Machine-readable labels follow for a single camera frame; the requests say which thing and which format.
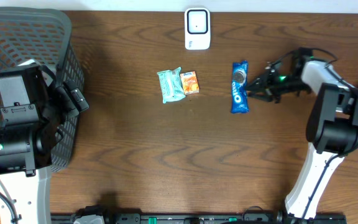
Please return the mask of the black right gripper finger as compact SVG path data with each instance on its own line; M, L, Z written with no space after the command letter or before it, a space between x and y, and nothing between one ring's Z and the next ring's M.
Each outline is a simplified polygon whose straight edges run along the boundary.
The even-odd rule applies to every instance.
M266 92L265 90L262 91L248 91L248 97L255 98L257 100L262 100L265 102L271 102L273 101L273 96Z
M246 85L246 90L260 90L267 85L268 76L261 74Z

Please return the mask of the blue Oreo cookie pack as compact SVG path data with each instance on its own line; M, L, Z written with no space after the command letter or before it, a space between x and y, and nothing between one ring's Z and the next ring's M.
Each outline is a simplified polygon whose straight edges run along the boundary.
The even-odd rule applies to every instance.
M232 82L231 82L231 94L232 94L232 107L231 113L248 113L249 106L247 102L247 73L248 73L248 61L244 60L241 63L233 63L232 65Z

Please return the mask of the orange tissue pack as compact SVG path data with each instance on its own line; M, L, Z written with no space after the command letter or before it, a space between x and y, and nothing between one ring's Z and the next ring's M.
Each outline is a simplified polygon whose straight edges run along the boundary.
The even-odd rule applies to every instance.
M180 79L185 95L198 93L200 91L195 71L181 73Z

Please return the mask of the green wet wipes pack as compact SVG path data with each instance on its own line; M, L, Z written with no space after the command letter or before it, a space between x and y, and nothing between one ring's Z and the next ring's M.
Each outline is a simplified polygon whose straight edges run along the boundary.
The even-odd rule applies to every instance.
M163 103L180 101L186 97L180 79L181 67L157 72Z

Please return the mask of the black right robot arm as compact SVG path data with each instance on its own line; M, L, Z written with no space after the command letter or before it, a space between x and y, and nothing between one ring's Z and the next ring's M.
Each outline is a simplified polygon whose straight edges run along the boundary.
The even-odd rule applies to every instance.
M358 149L358 88L335 70L337 61L318 58L315 48L288 52L291 72L282 75L282 58L247 84L248 95L279 103L283 94L315 93L316 101L306 125L308 151L298 179L285 198L282 223L311 223L317 206L335 170L346 156Z

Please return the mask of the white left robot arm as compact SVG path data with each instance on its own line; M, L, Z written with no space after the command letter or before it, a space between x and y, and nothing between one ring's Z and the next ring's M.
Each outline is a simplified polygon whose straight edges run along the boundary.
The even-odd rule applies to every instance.
M34 60L0 71L1 223L51 223L52 149L59 128L90 106L79 86Z

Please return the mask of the white barcode scanner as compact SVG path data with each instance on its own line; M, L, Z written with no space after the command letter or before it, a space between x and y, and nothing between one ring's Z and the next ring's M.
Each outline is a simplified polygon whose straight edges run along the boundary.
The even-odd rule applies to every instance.
M206 50L211 43L211 15L204 7L188 8L184 13L185 48Z

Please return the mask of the grey plastic basket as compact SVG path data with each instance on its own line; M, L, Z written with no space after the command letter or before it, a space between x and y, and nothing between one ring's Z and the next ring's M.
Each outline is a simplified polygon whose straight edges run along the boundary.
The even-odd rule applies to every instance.
M58 82L73 80L83 92L85 75L70 42L71 32L71 20L61 11L0 7L0 70L35 60L55 72ZM52 172L69 165L78 119L58 127L64 138L52 149Z

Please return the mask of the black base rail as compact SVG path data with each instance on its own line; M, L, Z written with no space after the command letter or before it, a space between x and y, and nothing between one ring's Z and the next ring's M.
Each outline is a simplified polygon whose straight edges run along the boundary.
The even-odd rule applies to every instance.
M253 206L243 213L113 213L95 205L78 210L73 214L52 214L52 223L105 223L105 224L347 224L345 215L320 213L309 220L300 220L284 214Z

